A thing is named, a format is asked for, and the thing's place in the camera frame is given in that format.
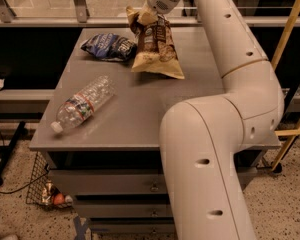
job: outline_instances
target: black mesh basket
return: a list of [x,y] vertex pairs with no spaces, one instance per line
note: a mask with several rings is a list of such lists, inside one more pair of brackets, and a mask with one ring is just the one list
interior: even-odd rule
[[35,204],[40,206],[45,210],[52,210],[52,209],[62,209],[62,208],[69,208],[72,207],[72,203],[63,203],[63,204],[49,204],[46,205],[42,202],[42,193],[45,188],[46,183],[48,182],[48,172],[49,166],[42,155],[38,152],[33,164],[32,174],[31,174],[31,181],[27,197],[26,203],[27,204]]

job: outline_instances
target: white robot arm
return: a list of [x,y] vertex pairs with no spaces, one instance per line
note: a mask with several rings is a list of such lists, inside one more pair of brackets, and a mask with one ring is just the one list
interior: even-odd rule
[[[179,0],[147,0],[167,13]],[[174,105],[160,150],[178,239],[256,239],[233,155],[262,142],[283,114],[280,84],[232,0],[195,0],[225,93]]]

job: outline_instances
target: terrazzo floor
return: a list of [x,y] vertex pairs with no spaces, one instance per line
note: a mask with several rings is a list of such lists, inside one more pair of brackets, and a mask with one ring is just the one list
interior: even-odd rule
[[[29,183],[37,155],[29,150],[36,124],[27,123],[28,132],[17,142],[12,157],[3,172],[0,191],[9,192]],[[6,145],[13,127],[2,128]],[[268,151],[265,158],[273,161],[278,150]],[[283,171],[273,174],[261,169],[244,191],[257,239],[300,239],[300,137],[282,161]],[[165,235],[96,235],[85,228],[85,220],[72,208],[44,210],[27,204],[28,187],[13,194],[0,193],[0,239],[17,234],[21,240],[172,240]]]

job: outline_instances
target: bottle cap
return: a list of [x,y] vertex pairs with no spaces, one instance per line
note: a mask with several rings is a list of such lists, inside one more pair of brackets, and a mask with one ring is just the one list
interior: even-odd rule
[[51,124],[51,128],[56,132],[56,133],[61,133],[63,132],[63,128],[62,126],[60,125],[59,122],[53,122]]

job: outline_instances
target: plastic bottle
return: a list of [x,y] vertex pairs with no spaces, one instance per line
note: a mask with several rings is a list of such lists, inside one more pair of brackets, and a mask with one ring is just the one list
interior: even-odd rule
[[113,82],[108,76],[99,76],[62,104],[56,121],[51,124],[56,133],[79,126],[114,95]]

